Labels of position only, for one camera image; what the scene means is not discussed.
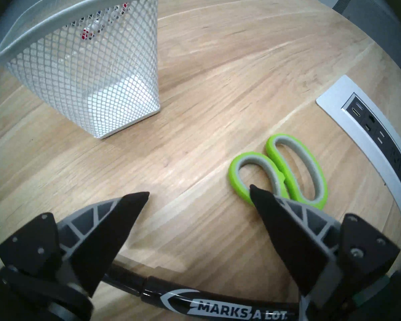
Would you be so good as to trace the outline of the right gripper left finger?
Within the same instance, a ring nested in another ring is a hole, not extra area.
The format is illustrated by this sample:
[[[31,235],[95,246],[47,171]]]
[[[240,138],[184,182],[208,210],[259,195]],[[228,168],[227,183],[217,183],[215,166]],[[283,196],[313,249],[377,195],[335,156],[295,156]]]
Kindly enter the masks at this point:
[[[149,199],[127,194],[59,223],[41,213],[0,244],[0,279],[28,309],[25,320],[90,320],[91,298]]]

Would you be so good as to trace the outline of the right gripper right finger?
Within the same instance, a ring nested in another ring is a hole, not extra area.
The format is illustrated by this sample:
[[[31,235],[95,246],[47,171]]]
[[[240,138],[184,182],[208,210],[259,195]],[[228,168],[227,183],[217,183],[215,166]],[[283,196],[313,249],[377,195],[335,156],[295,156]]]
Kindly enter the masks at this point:
[[[385,320],[400,248],[362,217],[342,222],[250,185],[250,198],[299,294],[294,320]]]

